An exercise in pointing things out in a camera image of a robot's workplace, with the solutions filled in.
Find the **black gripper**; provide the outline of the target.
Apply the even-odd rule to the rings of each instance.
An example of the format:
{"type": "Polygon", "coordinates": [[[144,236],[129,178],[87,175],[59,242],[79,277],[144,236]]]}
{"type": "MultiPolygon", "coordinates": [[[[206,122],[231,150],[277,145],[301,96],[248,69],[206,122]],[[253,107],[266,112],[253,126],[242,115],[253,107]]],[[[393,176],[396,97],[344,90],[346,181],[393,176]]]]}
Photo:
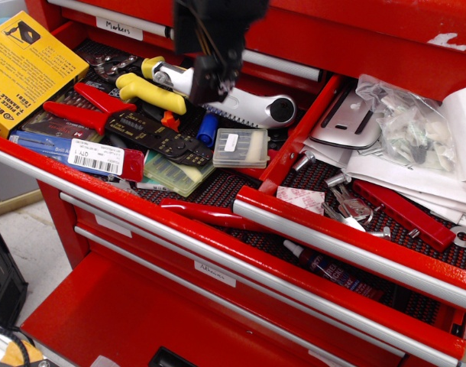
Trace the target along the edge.
{"type": "Polygon", "coordinates": [[[245,34],[264,18],[268,1],[175,1],[173,42],[178,54],[201,53],[193,65],[189,100],[223,102],[235,88],[245,49],[245,34]]]}

